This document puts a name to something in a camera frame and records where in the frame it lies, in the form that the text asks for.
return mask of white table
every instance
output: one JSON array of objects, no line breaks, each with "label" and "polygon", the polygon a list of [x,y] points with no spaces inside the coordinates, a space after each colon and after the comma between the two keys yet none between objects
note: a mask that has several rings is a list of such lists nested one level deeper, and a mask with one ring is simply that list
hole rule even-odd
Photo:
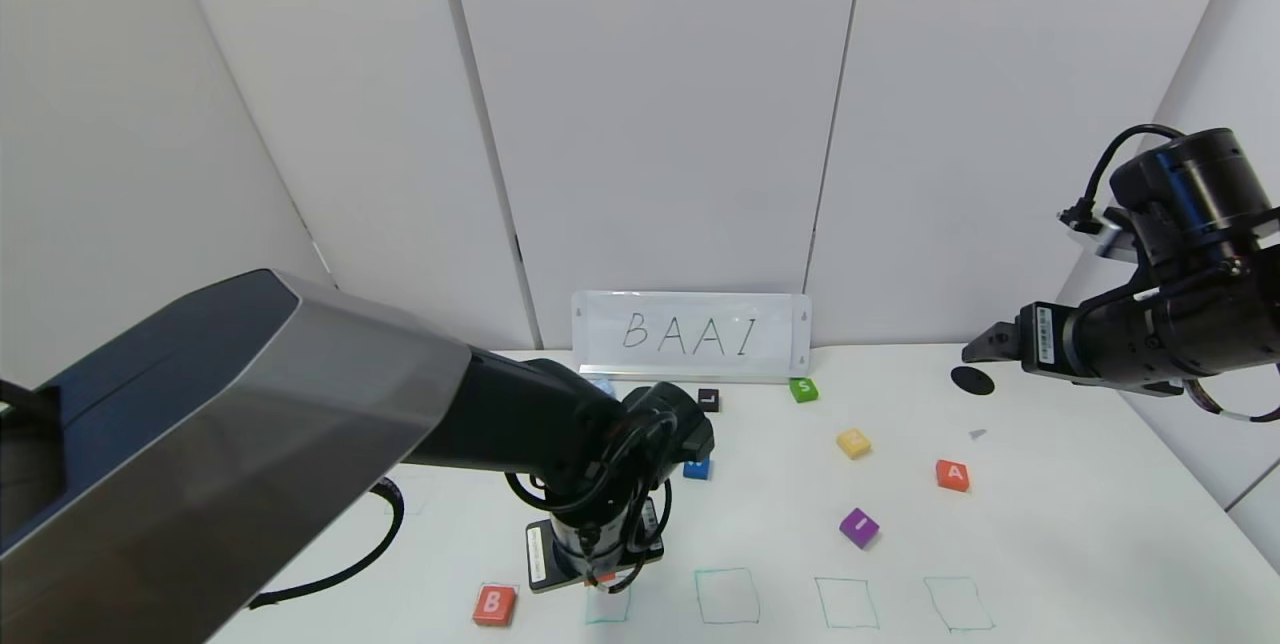
[{"label": "white table", "polygon": [[[974,397],[951,384],[957,358],[954,344],[818,350],[822,398],[804,405],[786,385],[719,385],[712,479],[673,479],[667,557],[631,588],[626,622],[585,624],[595,594],[581,586],[529,594],[524,527],[541,516],[503,476],[402,466],[411,516],[381,561],[243,612],[215,641],[1280,640],[1280,576],[1115,393],[1001,365],[987,367],[996,393]],[[835,438],[849,428],[872,453],[845,457]],[[934,484],[938,458],[969,466],[969,493]],[[882,526],[868,551],[837,531],[854,507]],[[365,497],[273,586],[349,565],[387,516]],[[750,571],[759,622],[704,624],[694,571],[732,567]],[[865,580],[840,586],[869,593],[878,629],[828,627],[815,577]],[[925,577],[970,577],[980,608],[964,600],[968,581],[933,580],[937,602]],[[486,581],[521,585],[511,629],[471,622]],[[952,631],[937,608],[952,626],[995,629]]]}]

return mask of red block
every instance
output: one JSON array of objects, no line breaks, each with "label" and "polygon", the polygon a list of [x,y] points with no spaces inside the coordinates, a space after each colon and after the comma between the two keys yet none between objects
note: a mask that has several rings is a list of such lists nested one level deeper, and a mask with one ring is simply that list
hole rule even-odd
[{"label": "red block", "polygon": [[956,492],[968,492],[969,470],[960,462],[938,460],[938,487],[955,489]]},{"label": "red block", "polygon": [[[605,574],[605,575],[595,576],[595,581],[599,583],[599,584],[605,584],[608,581],[613,581],[617,577],[618,577],[618,575],[616,575],[616,574]],[[584,581],[582,583],[582,586],[590,586],[590,585],[591,585],[590,581]]]},{"label": "red block", "polygon": [[485,585],[476,599],[476,611],[471,621],[481,626],[511,626],[511,615],[516,609],[516,590],[511,586]]}]

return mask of black block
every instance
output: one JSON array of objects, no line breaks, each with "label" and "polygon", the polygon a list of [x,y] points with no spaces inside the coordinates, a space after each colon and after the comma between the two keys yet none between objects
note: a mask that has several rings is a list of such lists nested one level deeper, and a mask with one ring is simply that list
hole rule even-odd
[{"label": "black block", "polygon": [[719,389],[699,389],[698,406],[701,407],[704,412],[718,412]]}]

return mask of black cable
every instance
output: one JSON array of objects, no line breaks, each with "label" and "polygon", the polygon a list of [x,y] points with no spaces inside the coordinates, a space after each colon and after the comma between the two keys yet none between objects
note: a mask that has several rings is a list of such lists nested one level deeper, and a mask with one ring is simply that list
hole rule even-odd
[{"label": "black cable", "polygon": [[[1276,371],[1280,371],[1280,364],[1276,365]],[[1198,379],[1188,379],[1183,382],[1187,385],[1187,394],[1196,402],[1196,406],[1207,411],[1208,414],[1222,415],[1228,419],[1238,419],[1240,421],[1252,421],[1254,424],[1266,424],[1270,421],[1280,421],[1280,407],[1271,410],[1263,415],[1248,416],[1243,414],[1230,412],[1222,408],[1208,392],[1204,390],[1204,385],[1199,383]]]},{"label": "black cable", "polygon": [[1102,157],[1098,160],[1097,166],[1093,166],[1093,174],[1089,175],[1089,184],[1084,188],[1084,198],[1093,201],[1098,196],[1098,187],[1102,186],[1102,174],[1106,173],[1107,165],[1111,164],[1111,157],[1116,156],[1116,151],[1124,146],[1129,138],[1137,137],[1138,134],[1160,134],[1160,137],[1166,137],[1170,140],[1179,140],[1185,137],[1179,129],[1174,129],[1171,125],[1162,124],[1139,124],[1130,125],[1120,134],[1116,134],[1115,140],[1111,140]]},{"label": "black cable", "polygon": [[1116,134],[1115,140],[1111,140],[1106,151],[1102,152],[1102,157],[1098,157],[1098,164],[1093,166],[1093,174],[1089,175],[1089,183],[1084,187],[1084,196],[1076,198],[1075,205],[1070,206],[1066,211],[1059,215],[1059,219],[1070,225],[1073,229],[1078,229],[1093,219],[1093,205],[1094,198],[1098,196],[1098,187],[1102,186],[1102,174],[1106,173],[1107,165],[1111,164],[1112,157],[1116,156],[1116,151],[1124,146],[1129,138],[1137,137],[1138,134],[1160,134],[1160,137],[1167,137],[1170,140],[1178,140],[1185,137],[1179,129],[1174,129],[1171,125],[1162,124],[1138,124],[1130,125],[1120,134]]},{"label": "black cable", "polygon": [[376,547],[374,547],[372,552],[369,552],[367,554],[365,554],[365,558],[361,558],[358,562],[351,565],[349,567],[339,571],[333,576],[325,576],[324,579],[312,581],[310,584],[291,586],[288,589],[280,589],[278,592],[264,592],[250,600],[248,608],[256,609],[259,607],[266,607],[269,604],[279,604],[280,602],[285,602],[288,599],[297,599],[298,597],[306,597],[307,594],[315,594],[316,592],[324,592],[325,589],[337,586],[343,581],[347,581],[352,576],[356,576],[357,574],[369,568],[369,565],[378,561],[378,557],[381,557],[383,553],[387,552],[387,549],[392,545],[392,540],[396,539],[397,534],[399,534],[399,527],[404,521],[404,495],[401,494],[399,487],[397,487],[394,481],[387,479],[385,476],[380,479],[378,484],[374,484],[374,488],[370,489],[369,493],[376,494],[383,499],[387,499],[387,503],[392,506],[392,526],[390,529],[387,530],[387,535],[383,536],[383,540],[379,542]]},{"label": "black cable", "polygon": [[532,495],[527,489],[525,489],[525,485],[520,483],[520,478],[511,471],[506,472],[507,485],[511,488],[512,493],[515,493],[516,497],[520,498],[521,502],[529,504],[530,507],[534,507],[535,510],[540,510],[553,515],[571,513],[590,504],[591,499],[594,499],[596,495],[600,494],[600,492],[604,490],[604,485],[609,483],[609,478],[612,472],[617,470],[617,465],[623,458],[626,458],[627,453],[631,452],[631,449],[635,447],[637,442],[643,440],[645,437],[648,437],[653,430],[658,429],[659,426],[669,425],[675,428],[677,425],[676,415],[669,411],[666,412],[655,411],[646,414],[653,419],[652,423],[649,423],[645,426],[631,428],[630,430],[627,430],[626,437],[623,437],[621,440],[611,443],[609,447],[605,448],[603,457],[604,461],[600,467],[600,474],[599,476],[595,476],[595,481],[591,483],[591,488],[588,489],[585,494],[581,494],[581,497],[562,504],[553,504],[547,499],[539,499],[538,497]]}]

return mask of label sticker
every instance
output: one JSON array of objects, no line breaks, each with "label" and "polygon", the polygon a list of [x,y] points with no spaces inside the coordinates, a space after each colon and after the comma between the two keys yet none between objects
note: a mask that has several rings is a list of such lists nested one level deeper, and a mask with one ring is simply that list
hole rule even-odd
[{"label": "label sticker", "polygon": [[1053,362],[1053,311],[1036,307],[1036,348],[1042,364]]},{"label": "label sticker", "polygon": [[[640,519],[644,521],[645,535],[658,530],[658,512],[653,511],[653,499],[646,501],[644,507],[640,508]],[[658,549],[662,549],[662,542],[654,542],[649,545],[650,552],[657,552]]]},{"label": "label sticker", "polygon": [[543,530],[530,526],[525,530],[529,539],[529,583],[539,584],[547,579],[547,562],[543,558]]}]

